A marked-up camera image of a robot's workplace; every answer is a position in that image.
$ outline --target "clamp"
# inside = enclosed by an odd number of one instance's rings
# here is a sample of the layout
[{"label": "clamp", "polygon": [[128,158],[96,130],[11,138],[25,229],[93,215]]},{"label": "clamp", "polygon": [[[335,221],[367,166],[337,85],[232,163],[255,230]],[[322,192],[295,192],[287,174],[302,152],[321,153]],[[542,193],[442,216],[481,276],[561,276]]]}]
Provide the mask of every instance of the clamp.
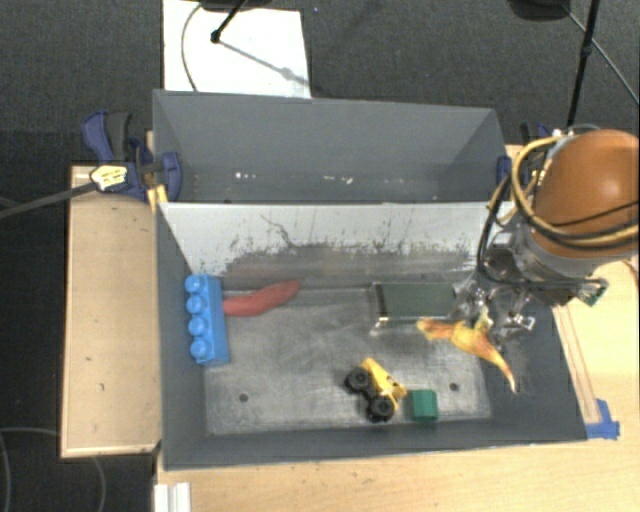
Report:
[{"label": "clamp", "polygon": [[175,201],[182,185],[182,167],[177,153],[163,153],[159,162],[140,139],[129,137],[131,114],[99,110],[82,123],[84,142],[100,162],[90,175],[100,192],[125,194],[146,201],[150,185],[145,175],[153,174],[155,184],[163,183],[167,197]]}]

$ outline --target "yellow toy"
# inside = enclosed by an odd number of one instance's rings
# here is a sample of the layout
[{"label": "yellow toy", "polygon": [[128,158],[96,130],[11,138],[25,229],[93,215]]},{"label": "yellow toy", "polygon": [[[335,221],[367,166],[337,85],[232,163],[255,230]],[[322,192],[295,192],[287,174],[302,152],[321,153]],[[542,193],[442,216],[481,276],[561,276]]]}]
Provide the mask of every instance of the yellow toy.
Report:
[{"label": "yellow toy", "polygon": [[398,410],[398,400],[407,395],[405,387],[370,357],[351,371],[345,385],[364,394],[369,401],[367,413],[373,422],[389,421]]},{"label": "yellow toy", "polygon": [[418,320],[416,326],[423,332],[427,340],[448,339],[456,347],[471,355],[481,357],[496,365],[509,381],[511,391],[516,393],[516,381],[511,368],[500,355],[500,352],[489,341],[487,334],[491,328],[486,312],[478,318],[473,329],[467,327],[465,320],[458,322],[443,322],[424,317]]}]

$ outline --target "black stand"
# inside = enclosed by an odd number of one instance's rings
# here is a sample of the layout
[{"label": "black stand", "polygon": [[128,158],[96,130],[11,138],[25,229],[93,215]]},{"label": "black stand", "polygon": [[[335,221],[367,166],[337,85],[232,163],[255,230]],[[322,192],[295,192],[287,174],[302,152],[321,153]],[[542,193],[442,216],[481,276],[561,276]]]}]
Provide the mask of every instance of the black stand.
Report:
[{"label": "black stand", "polygon": [[587,59],[593,50],[593,30],[596,26],[596,18],[598,17],[598,8],[600,0],[591,0],[589,8],[589,19],[584,32],[582,48],[580,49],[580,63],[578,64],[578,72],[576,74],[576,83],[573,88],[573,96],[571,97],[571,107],[569,108],[569,117],[567,118],[567,127],[572,126],[576,111],[578,110],[578,100],[580,99],[580,90],[582,89],[582,81],[584,80],[584,69],[587,66]]},{"label": "black stand", "polygon": [[242,9],[248,1],[249,0],[238,0],[238,3],[236,3],[235,7],[231,9],[231,12],[227,15],[227,17],[224,19],[221,25],[216,30],[211,32],[212,43],[220,42],[222,31],[227,27],[229,23],[231,23],[231,20],[235,17],[236,14],[238,14],[238,11]]}]

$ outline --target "gray bin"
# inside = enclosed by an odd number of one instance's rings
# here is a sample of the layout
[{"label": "gray bin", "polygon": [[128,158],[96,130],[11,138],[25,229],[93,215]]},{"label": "gray bin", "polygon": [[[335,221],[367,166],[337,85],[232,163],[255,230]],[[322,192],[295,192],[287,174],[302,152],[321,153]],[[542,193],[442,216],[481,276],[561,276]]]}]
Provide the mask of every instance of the gray bin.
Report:
[{"label": "gray bin", "polygon": [[[156,219],[167,469],[584,439],[545,307],[531,305],[534,333],[507,348],[517,396],[495,368],[411,325],[372,329],[372,283],[441,290],[473,268],[504,152],[493,112],[156,92],[154,132],[186,173],[183,202]],[[228,318],[231,363],[206,368],[189,355],[184,308],[184,279],[199,272],[228,295],[302,288],[261,317]],[[342,388],[365,357],[434,389],[440,420],[412,422],[405,399],[390,423],[368,423]]]}]

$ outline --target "small box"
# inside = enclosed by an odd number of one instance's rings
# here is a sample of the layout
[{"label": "small box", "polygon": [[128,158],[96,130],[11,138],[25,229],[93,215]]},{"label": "small box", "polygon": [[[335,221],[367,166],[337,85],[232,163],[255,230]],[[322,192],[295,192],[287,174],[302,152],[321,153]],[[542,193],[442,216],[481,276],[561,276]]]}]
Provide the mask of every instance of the small box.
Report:
[{"label": "small box", "polygon": [[434,421],[438,419],[438,395],[431,389],[410,391],[413,419]]}]

